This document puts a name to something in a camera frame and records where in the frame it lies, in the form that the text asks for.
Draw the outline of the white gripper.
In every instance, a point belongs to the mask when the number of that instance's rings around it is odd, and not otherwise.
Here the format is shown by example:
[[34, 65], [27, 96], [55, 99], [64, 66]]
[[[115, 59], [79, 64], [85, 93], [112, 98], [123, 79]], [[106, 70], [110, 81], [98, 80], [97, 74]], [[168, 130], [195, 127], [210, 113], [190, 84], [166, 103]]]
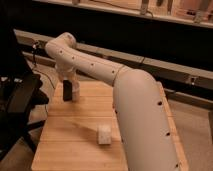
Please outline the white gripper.
[[55, 65], [55, 69], [61, 82], [64, 80], [70, 82], [77, 80], [76, 69], [74, 67]]

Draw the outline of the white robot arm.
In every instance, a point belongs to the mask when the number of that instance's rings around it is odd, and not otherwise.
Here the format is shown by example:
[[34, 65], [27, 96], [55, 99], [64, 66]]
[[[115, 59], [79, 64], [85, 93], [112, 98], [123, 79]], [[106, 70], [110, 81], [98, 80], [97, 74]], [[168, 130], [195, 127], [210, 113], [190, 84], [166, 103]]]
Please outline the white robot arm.
[[61, 76], [77, 69], [113, 88], [128, 171], [181, 171], [160, 89], [150, 73], [83, 53], [68, 32], [48, 41], [45, 51]]

